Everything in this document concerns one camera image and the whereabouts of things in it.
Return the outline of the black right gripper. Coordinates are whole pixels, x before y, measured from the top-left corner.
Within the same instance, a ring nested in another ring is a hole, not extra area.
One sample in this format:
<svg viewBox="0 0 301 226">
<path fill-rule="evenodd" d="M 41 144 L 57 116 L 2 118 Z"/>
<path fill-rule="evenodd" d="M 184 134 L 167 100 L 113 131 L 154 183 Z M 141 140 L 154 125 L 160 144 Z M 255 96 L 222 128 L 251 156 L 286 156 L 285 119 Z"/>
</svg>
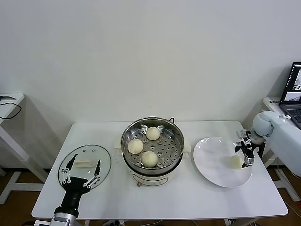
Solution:
<svg viewBox="0 0 301 226">
<path fill-rule="evenodd" d="M 238 141 L 236 142 L 235 152 L 237 153 L 239 150 L 242 150 L 244 154 L 244 161 L 241 168 L 252 166 L 254 162 L 253 146 L 251 144 L 245 144 L 243 141 Z"/>
</svg>

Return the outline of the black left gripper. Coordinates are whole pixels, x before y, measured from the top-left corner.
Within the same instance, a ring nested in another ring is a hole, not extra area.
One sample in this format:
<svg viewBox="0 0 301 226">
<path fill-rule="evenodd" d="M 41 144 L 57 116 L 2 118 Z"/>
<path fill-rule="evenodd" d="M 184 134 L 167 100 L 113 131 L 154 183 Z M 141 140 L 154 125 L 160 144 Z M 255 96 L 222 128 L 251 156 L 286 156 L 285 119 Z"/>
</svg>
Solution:
<svg viewBox="0 0 301 226">
<path fill-rule="evenodd" d="M 55 209 L 55 212 L 78 212 L 79 202 L 82 195 L 90 192 L 91 187 L 100 180 L 100 159 L 96 165 L 94 176 L 91 179 L 87 180 L 70 175 L 77 156 L 78 154 L 76 153 L 68 159 L 67 163 L 61 164 L 60 182 L 65 190 L 65 195 L 61 205 Z"/>
</svg>

